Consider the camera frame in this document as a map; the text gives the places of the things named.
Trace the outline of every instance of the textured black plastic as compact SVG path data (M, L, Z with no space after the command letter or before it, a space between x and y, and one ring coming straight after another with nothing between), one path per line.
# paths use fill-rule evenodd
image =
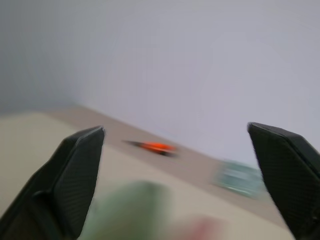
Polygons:
M73 240L95 192L103 127L65 138L0 219L0 239Z
M281 128L250 123L248 132L265 186L287 226L296 239L311 239L319 228L319 154L302 136Z

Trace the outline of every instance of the green object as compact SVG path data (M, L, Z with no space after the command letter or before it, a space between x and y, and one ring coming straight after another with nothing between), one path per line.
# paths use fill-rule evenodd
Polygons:
M129 184L98 200L79 240L152 240L161 227L165 189L150 182Z
M256 197L263 187L259 170L237 162L224 163L214 183L251 198Z

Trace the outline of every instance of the orange object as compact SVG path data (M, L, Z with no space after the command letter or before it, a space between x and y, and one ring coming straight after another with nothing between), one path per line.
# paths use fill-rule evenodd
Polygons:
M175 155L174 151L176 151L176 147L167 145L164 143L158 143L158 142L138 142L138 141L125 141L128 144L146 149L148 151L151 151L156 154L164 155L164 156L170 156L172 157Z

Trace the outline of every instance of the beige table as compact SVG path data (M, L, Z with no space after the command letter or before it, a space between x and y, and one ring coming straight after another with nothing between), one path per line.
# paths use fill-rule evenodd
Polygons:
M77 130L42 113L0 118L0 214L31 174L49 159L61 140ZM149 180L170 187L172 221L205 214L224 221L225 240L293 239L287 229L105 145L96 188L97 200L114 186L133 180Z

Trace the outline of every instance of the blurry green object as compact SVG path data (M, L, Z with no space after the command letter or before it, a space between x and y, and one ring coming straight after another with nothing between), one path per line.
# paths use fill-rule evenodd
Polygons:
M223 164L214 183L247 197L256 197L263 187L258 169L237 162Z
M165 188L151 182L129 184L93 204L80 240L152 240L164 214Z

